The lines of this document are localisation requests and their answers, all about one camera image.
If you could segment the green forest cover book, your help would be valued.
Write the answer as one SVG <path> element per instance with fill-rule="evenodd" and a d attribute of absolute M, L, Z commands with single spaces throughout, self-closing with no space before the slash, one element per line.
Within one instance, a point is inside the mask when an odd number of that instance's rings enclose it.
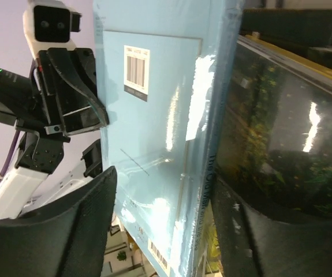
<path fill-rule="evenodd" d="M 332 219 L 332 94 L 239 37 L 217 151 L 230 186 Z"/>

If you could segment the light blue book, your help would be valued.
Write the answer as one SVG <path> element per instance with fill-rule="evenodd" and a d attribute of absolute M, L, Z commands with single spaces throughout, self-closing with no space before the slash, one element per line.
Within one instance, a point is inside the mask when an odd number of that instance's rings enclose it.
<path fill-rule="evenodd" d="M 114 211 L 159 276 L 197 276 L 243 1 L 94 1 Z"/>

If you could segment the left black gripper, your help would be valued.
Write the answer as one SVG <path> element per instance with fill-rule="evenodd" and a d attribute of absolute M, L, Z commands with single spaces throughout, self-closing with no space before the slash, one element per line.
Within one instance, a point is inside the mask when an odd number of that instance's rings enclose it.
<path fill-rule="evenodd" d="M 44 136 L 73 136 L 107 126 L 92 50 L 40 51 L 28 77 L 0 68 L 0 123 Z"/>

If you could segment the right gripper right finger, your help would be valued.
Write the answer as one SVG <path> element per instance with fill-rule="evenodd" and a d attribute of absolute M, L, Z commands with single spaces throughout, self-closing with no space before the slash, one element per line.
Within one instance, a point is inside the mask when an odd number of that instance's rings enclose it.
<path fill-rule="evenodd" d="M 332 276 L 332 219 L 230 186 L 220 173 L 211 204 L 225 276 Z"/>

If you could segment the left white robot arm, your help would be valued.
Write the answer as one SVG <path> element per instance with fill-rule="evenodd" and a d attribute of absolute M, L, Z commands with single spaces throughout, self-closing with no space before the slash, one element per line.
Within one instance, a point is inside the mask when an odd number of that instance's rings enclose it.
<path fill-rule="evenodd" d="M 0 68 L 0 123 L 16 130 L 0 172 L 0 219 L 19 216 L 74 135 L 109 124 L 89 48 L 38 52 L 28 77 Z"/>

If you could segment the yellow book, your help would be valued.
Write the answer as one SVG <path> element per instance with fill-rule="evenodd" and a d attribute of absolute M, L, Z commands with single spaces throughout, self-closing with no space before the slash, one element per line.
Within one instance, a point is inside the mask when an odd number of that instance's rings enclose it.
<path fill-rule="evenodd" d="M 304 73 L 306 77 L 311 77 L 315 81 L 319 81 L 323 86 L 328 85 L 330 87 L 329 93 L 332 94 L 332 69 L 267 43 L 252 35 L 241 36 L 241 38 L 244 38 L 251 46 L 256 47 L 271 57 L 275 57 L 281 64 L 288 66 L 289 69 L 293 69 L 294 72 L 299 71 L 300 73 Z"/>

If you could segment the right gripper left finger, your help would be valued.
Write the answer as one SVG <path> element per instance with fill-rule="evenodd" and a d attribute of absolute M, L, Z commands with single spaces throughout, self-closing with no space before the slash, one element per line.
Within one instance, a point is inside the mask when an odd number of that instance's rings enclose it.
<path fill-rule="evenodd" d="M 117 172 L 17 219 L 0 220 L 0 276 L 100 276 Z"/>

